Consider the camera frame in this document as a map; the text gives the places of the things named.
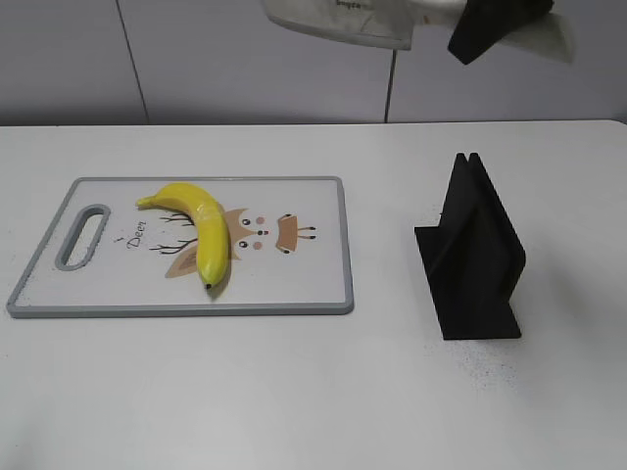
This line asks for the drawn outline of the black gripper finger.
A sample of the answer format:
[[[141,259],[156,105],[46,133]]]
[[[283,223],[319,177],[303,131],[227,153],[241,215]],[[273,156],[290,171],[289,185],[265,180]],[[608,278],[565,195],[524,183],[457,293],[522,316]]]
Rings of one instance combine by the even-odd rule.
[[[448,51],[469,65],[508,34],[547,15],[554,4],[552,0],[469,0]]]

